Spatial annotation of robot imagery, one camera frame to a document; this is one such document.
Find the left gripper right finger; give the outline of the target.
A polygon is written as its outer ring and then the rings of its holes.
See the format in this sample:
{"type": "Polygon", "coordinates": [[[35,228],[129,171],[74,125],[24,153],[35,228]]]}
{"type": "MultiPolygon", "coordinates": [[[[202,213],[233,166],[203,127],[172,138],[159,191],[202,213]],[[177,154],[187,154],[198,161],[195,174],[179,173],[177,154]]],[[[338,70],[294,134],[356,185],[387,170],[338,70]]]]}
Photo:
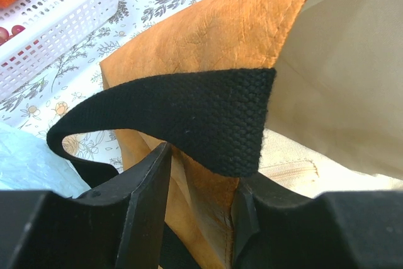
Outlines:
{"type": "Polygon", "coordinates": [[[307,198],[256,174],[232,204],[234,268],[401,268],[402,192],[307,198]]]}

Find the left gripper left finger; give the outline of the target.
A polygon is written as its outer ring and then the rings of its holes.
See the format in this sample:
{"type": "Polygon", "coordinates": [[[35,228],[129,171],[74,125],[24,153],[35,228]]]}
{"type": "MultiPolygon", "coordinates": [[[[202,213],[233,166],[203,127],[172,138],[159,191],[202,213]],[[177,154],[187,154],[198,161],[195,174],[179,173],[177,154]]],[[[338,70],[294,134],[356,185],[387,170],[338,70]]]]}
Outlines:
{"type": "Polygon", "coordinates": [[[84,193],[1,192],[2,268],[157,268],[171,147],[84,193]]]}

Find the blue plastic grocery bag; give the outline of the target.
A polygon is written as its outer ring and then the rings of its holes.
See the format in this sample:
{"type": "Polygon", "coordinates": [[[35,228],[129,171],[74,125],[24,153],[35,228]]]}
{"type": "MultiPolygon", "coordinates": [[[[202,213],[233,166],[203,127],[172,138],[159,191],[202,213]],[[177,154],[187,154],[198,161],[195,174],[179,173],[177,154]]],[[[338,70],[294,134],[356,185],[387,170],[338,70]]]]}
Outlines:
{"type": "Polygon", "coordinates": [[[72,164],[28,132],[1,124],[1,190],[52,190],[76,198],[90,189],[72,164]]]}

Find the yellow canvas tote bag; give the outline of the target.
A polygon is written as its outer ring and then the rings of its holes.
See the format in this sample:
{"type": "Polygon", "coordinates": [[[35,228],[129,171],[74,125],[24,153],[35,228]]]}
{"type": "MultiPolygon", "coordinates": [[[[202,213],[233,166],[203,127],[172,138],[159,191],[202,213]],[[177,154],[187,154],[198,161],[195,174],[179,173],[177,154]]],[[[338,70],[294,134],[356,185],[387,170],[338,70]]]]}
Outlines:
{"type": "MultiPolygon", "coordinates": [[[[203,0],[101,70],[104,90],[47,143],[68,157],[66,137],[114,130],[125,171],[171,144],[157,268],[234,268],[243,178],[307,198],[402,192],[402,0],[203,0]]],[[[120,175],[71,163],[91,189],[120,175]]]]}

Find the red grape bunch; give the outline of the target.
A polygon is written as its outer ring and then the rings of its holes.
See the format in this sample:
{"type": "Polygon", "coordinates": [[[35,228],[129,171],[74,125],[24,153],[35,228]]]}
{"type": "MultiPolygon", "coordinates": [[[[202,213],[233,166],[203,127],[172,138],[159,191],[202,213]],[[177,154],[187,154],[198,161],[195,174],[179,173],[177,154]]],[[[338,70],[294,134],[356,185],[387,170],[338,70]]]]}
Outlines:
{"type": "Polygon", "coordinates": [[[22,25],[15,25],[12,27],[11,31],[6,28],[0,27],[0,45],[5,44],[7,41],[11,40],[14,36],[25,30],[22,25]]]}

